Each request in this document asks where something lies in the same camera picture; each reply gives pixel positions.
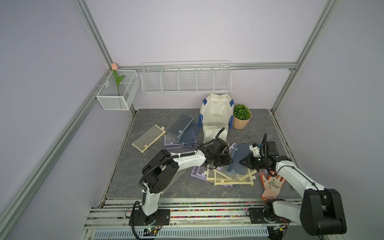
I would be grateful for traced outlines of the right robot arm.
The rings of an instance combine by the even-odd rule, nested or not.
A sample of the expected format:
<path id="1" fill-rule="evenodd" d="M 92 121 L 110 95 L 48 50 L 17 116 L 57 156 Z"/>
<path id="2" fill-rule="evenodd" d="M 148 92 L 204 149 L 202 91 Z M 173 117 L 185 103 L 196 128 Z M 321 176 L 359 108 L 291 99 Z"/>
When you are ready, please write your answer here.
<path id="1" fill-rule="evenodd" d="M 264 141 L 258 155 L 250 153 L 240 160 L 240 164 L 252 170 L 265 169 L 271 177 L 282 177 L 302 197 L 300 206 L 280 199 L 266 200 L 266 221 L 290 220 L 300 224 L 310 236 L 347 232 L 341 194 L 308 177 L 289 157 L 279 154 L 274 142 Z"/>

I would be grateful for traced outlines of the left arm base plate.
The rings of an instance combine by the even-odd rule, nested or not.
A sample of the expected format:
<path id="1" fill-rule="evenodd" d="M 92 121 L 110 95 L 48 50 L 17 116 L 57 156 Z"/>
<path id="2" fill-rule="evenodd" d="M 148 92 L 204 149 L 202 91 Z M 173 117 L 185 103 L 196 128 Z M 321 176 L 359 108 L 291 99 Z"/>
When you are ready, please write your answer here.
<path id="1" fill-rule="evenodd" d="M 171 219 L 170 209 L 158 209 L 155 213 L 147 216 L 142 209 L 135 209 L 130 216 L 131 226 L 168 226 Z"/>

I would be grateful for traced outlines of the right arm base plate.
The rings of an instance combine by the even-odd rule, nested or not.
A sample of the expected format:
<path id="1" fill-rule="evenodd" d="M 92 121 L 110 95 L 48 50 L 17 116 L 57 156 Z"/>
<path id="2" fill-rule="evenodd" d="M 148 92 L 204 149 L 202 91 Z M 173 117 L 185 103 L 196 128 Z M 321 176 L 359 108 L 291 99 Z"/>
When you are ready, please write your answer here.
<path id="1" fill-rule="evenodd" d="M 250 218 L 252 224 L 290 224 L 291 221 L 278 217 L 274 213 L 269 213 L 264 208 L 249 208 L 246 216 Z"/>

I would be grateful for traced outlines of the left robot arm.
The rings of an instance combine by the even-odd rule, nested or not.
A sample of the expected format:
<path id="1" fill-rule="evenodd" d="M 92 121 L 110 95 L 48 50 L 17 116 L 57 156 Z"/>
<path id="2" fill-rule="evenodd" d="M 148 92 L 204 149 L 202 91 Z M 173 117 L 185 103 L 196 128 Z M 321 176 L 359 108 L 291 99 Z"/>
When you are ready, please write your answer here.
<path id="1" fill-rule="evenodd" d="M 143 189 L 142 212 L 145 216 L 157 212 L 161 192 L 173 183 L 179 172 L 207 165 L 218 168 L 231 162 L 229 145 L 220 138 L 197 146 L 187 153 L 170 153 L 167 149 L 159 151 L 142 169 L 143 175 L 138 182 Z"/>

